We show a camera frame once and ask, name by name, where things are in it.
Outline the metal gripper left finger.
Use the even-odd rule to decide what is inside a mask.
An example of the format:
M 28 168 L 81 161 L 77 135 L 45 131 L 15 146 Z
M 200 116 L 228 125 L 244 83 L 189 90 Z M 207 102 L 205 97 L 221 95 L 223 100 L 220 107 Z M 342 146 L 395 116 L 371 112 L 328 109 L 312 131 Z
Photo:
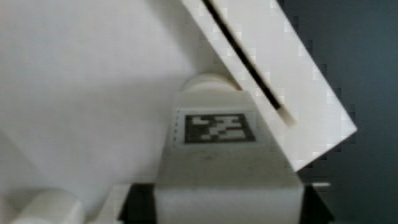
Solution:
M 115 185 L 95 218 L 86 224 L 156 224 L 154 184 Z

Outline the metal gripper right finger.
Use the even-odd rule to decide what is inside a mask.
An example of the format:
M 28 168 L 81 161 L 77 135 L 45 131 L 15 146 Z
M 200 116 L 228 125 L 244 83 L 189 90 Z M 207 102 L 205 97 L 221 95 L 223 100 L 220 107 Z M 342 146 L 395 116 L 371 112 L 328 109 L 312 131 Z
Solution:
M 303 188 L 301 211 L 298 224 L 330 224 L 333 215 L 321 199 L 315 185 L 307 184 Z

